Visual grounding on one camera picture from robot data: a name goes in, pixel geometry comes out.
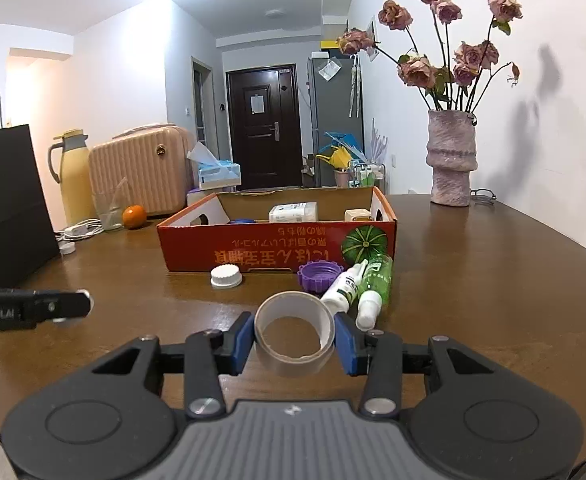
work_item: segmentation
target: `beige suitcase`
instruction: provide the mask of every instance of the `beige suitcase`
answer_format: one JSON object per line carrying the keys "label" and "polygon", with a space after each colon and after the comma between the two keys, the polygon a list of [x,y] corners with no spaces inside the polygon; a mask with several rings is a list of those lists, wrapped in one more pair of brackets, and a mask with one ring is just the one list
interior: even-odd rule
{"label": "beige suitcase", "polygon": [[186,154],[196,139],[175,124],[133,128],[90,150],[92,192],[110,192],[122,186],[130,204],[144,206],[148,215],[182,209],[193,188],[194,172]]}

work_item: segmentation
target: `yellow thermos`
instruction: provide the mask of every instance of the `yellow thermos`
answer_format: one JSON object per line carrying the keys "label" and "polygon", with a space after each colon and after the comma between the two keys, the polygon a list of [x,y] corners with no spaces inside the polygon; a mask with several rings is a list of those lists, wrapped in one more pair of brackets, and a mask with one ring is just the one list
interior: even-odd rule
{"label": "yellow thermos", "polygon": [[[48,149],[48,168],[60,184],[66,222],[75,225],[87,218],[96,218],[90,192],[88,136],[84,135],[83,130],[70,130],[54,139],[62,139],[62,142]],[[56,148],[62,149],[59,175],[55,173],[51,161],[51,152]]]}

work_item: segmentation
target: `suitcase handle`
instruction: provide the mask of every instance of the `suitcase handle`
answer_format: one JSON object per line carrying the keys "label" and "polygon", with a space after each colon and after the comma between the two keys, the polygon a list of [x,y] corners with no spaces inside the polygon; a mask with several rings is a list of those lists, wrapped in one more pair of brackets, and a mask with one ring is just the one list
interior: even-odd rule
{"label": "suitcase handle", "polygon": [[145,126],[136,126],[135,128],[131,128],[130,130],[126,130],[123,134],[116,135],[113,139],[120,139],[121,137],[126,137],[132,134],[137,134],[139,132],[143,132],[144,130],[152,130],[154,128],[163,128],[164,126],[175,126],[174,123],[154,123],[154,124],[145,124]]}
{"label": "suitcase handle", "polygon": [[63,147],[64,147],[64,143],[58,142],[57,144],[53,144],[53,146],[49,147],[49,149],[48,149],[48,170],[51,172],[51,175],[53,175],[53,179],[58,184],[61,183],[61,179],[60,179],[59,175],[57,173],[55,173],[55,170],[53,169],[53,161],[51,160],[51,152],[53,150],[55,150],[56,148],[63,148]]}

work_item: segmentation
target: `green spray bottle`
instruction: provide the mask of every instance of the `green spray bottle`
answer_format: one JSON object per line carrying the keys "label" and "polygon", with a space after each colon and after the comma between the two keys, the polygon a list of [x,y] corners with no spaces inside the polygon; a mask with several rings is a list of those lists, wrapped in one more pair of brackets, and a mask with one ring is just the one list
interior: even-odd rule
{"label": "green spray bottle", "polygon": [[387,254],[376,254],[369,260],[358,287],[359,303],[356,326],[366,332],[375,327],[375,320],[391,294],[393,259]]}

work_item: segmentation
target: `orange fruit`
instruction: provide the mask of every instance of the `orange fruit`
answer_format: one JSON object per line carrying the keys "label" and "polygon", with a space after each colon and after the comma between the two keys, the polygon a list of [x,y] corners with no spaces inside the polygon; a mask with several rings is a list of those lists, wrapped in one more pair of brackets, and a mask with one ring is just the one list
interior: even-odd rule
{"label": "orange fruit", "polygon": [[140,205],[132,205],[124,209],[122,224],[126,229],[137,229],[147,221],[147,212]]}

